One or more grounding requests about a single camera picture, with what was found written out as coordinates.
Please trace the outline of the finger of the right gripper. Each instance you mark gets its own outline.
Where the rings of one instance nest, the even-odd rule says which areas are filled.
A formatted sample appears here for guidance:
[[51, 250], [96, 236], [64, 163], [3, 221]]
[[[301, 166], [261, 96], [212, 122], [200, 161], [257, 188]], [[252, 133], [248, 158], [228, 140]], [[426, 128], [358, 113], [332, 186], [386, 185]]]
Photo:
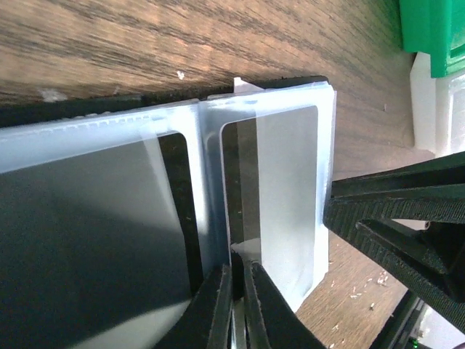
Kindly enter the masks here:
[[464, 330], [464, 154], [333, 182], [324, 225]]

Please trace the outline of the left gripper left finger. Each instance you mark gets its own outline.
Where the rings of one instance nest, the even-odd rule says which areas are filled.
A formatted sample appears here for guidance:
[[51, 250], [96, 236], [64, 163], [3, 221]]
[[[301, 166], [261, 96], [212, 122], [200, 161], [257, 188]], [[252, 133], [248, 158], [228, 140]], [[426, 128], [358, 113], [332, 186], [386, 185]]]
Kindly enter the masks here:
[[232, 271], [215, 267], [156, 348], [226, 348], [233, 307]]

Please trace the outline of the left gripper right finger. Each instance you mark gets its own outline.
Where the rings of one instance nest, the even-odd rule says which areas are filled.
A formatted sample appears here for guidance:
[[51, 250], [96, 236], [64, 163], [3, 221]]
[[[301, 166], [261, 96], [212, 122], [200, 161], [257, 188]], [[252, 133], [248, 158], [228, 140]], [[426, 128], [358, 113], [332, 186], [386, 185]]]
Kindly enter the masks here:
[[266, 270], [245, 262], [246, 326], [252, 348], [324, 348], [325, 345], [297, 318]]

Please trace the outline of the black card holder wallet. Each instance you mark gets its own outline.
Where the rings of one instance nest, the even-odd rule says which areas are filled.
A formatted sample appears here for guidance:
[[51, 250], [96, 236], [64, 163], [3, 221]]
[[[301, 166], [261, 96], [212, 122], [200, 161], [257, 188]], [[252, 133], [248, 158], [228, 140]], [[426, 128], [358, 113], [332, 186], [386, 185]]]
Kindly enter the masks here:
[[336, 92], [327, 81], [1, 129], [1, 346], [156, 348], [215, 267], [232, 271], [226, 348], [252, 348], [238, 133], [315, 106], [323, 209]]

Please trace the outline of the black credit card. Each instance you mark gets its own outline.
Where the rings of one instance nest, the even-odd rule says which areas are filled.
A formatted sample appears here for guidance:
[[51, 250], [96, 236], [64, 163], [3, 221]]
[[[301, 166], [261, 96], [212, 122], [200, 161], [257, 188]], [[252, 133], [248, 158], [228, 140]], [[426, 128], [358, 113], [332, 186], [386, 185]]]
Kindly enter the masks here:
[[315, 106], [226, 125], [238, 133], [243, 232], [233, 248], [259, 261], [292, 310], [323, 280], [328, 231], [321, 222]]

